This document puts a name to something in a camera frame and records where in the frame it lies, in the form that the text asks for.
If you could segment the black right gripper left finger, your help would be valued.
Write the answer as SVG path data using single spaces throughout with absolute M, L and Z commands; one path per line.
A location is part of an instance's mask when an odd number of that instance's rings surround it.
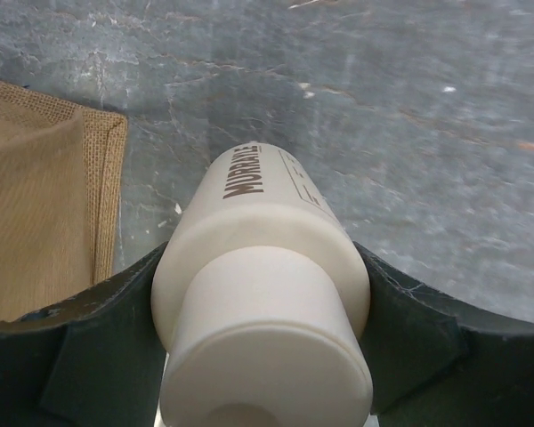
M 0 322 L 0 426 L 151 426 L 166 352 L 150 311 L 158 246 L 96 286 Z

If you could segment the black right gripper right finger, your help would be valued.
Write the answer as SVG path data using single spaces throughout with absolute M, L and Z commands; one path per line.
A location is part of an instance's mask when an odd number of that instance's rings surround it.
M 363 246 L 360 340 L 382 426 L 534 426 L 534 323 L 477 308 Z

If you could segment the cream bottle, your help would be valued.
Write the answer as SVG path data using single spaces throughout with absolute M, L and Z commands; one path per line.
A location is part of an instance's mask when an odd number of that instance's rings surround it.
M 361 426 L 360 253 L 299 161 L 250 141 L 209 167 L 158 263 L 168 426 Z

